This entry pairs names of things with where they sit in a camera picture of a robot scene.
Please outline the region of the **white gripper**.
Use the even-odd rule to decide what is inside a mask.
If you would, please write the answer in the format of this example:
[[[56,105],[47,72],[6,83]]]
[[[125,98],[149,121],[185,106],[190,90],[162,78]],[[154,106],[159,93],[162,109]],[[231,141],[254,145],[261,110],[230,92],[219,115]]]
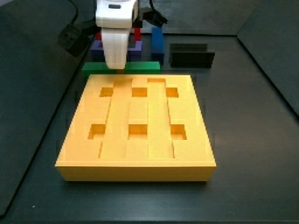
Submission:
[[[97,25],[110,69],[125,69],[133,23],[138,17],[138,0],[98,0]]]

